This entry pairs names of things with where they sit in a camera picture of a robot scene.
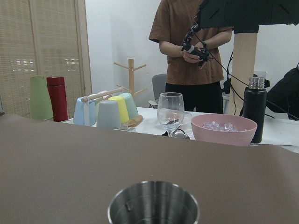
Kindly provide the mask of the steel measuring jigger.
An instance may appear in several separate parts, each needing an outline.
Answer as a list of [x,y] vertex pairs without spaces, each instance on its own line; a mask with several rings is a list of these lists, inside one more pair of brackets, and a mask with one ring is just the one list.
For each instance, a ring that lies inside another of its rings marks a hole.
[[107,209],[111,224],[197,224],[195,197],[177,184],[143,181],[119,191]]

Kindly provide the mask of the light green cup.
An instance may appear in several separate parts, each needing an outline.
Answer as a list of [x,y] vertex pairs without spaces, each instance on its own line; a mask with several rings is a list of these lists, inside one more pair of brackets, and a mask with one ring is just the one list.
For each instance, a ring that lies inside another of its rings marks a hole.
[[137,117],[138,110],[135,105],[133,96],[129,92],[121,93],[119,96],[121,96],[125,99],[129,119],[133,119],[133,118]]

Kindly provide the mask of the yellow cup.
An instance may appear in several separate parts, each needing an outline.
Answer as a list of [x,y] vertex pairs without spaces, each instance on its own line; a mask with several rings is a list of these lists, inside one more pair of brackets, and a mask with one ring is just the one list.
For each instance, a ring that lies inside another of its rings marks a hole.
[[129,120],[125,98],[122,96],[112,96],[108,100],[116,101],[118,105],[120,122],[126,123]]

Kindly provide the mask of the grey cup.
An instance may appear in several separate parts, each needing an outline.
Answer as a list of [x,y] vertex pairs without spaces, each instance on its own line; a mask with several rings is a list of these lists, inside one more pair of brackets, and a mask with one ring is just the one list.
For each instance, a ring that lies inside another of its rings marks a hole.
[[121,127],[118,104],[113,100],[99,102],[97,127],[119,129]]

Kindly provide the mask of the blue cup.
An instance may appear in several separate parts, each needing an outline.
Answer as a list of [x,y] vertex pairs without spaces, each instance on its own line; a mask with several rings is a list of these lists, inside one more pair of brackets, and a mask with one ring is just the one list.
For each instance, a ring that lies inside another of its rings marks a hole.
[[[73,117],[73,123],[76,125],[84,126],[84,103],[81,101],[82,97],[79,97],[76,102],[75,112]],[[89,125],[92,126],[96,123],[95,119],[95,101],[89,101]]]

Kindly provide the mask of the wooden cup rack bar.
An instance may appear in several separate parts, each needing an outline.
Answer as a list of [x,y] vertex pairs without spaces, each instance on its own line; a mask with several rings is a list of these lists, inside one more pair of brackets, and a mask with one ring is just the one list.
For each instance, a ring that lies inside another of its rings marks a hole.
[[89,96],[82,97],[81,101],[83,103],[86,103],[87,101],[90,101],[90,100],[93,100],[93,99],[97,99],[97,98],[100,98],[100,97],[103,97],[103,96],[107,96],[107,95],[110,95],[110,94],[122,92],[122,91],[123,91],[123,88],[117,88],[117,89],[105,91],[105,92],[102,92],[102,93],[91,94]]

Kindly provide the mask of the wine glass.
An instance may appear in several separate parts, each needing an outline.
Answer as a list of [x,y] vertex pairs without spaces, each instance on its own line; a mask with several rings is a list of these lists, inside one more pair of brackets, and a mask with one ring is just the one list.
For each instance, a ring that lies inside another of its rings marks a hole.
[[157,119],[171,137],[184,119],[183,95],[176,92],[165,92],[159,96]]

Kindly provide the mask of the wooden mug tree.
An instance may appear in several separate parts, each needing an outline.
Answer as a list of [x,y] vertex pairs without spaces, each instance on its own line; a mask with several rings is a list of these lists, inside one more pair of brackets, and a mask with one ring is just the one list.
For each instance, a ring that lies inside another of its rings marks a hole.
[[146,64],[143,64],[143,65],[135,68],[134,67],[134,59],[129,58],[128,66],[117,63],[117,62],[114,62],[114,65],[123,67],[128,70],[128,84],[129,84],[128,88],[121,86],[121,85],[117,85],[118,87],[121,87],[122,89],[127,90],[133,97],[135,97],[137,94],[140,94],[148,89],[148,88],[144,88],[142,90],[135,92],[135,71],[145,67]]

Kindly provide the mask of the person in brown shirt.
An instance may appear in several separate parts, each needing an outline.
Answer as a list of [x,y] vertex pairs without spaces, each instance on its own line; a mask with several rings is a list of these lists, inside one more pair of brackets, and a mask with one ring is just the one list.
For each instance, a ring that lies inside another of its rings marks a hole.
[[200,0],[162,0],[149,39],[167,55],[165,91],[183,95],[185,111],[223,113],[220,81],[224,79],[218,47],[229,42],[233,27],[204,28],[191,44],[206,47],[214,58],[202,65],[200,57],[182,48],[183,38],[194,24]]

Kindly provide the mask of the black hand-held controller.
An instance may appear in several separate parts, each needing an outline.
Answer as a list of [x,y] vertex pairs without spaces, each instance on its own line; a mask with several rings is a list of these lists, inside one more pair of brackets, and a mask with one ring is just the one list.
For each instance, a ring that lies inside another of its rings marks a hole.
[[[201,28],[199,27],[199,25],[197,23],[194,23],[185,35],[182,43],[182,50],[185,50],[192,55],[199,56],[201,61],[198,63],[198,66],[202,66],[205,62],[207,62],[209,60],[210,55],[209,50],[206,48],[206,43],[201,41],[196,36],[196,33],[200,30]],[[197,49],[195,46],[191,44],[194,35],[198,38],[199,42],[202,43],[202,48]]]

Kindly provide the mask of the pink bowl with ice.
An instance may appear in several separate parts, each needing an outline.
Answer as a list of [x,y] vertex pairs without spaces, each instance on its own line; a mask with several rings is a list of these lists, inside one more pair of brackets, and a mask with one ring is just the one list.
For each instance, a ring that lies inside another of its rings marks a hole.
[[256,132],[256,122],[228,114],[202,114],[191,119],[196,140],[248,146]]

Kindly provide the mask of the red thermos bottle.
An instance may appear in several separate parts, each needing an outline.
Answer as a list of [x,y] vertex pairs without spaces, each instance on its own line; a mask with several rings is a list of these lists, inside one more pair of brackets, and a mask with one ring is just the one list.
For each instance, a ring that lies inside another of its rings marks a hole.
[[53,119],[56,122],[68,120],[67,99],[63,77],[47,77],[47,87],[51,99]]

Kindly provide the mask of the black water bottle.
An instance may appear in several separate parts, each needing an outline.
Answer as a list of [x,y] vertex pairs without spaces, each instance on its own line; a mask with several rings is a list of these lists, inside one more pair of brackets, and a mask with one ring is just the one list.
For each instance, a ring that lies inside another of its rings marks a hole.
[[267,91],[264,77],[250,77],[249,85],[244,91],[242,116],[257,124],[251,143],[260,143],[263,136],[263,124],[266,108]]

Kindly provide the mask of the beige support post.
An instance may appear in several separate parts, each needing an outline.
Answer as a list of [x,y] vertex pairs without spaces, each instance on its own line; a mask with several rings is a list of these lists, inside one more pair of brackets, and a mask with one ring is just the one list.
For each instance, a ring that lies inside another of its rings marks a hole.
[[234,28],[234,49],[232,61],[229,110],[231,115],[239,115],[243,107],[244,90],[253,76],[256,56],[258,25]]

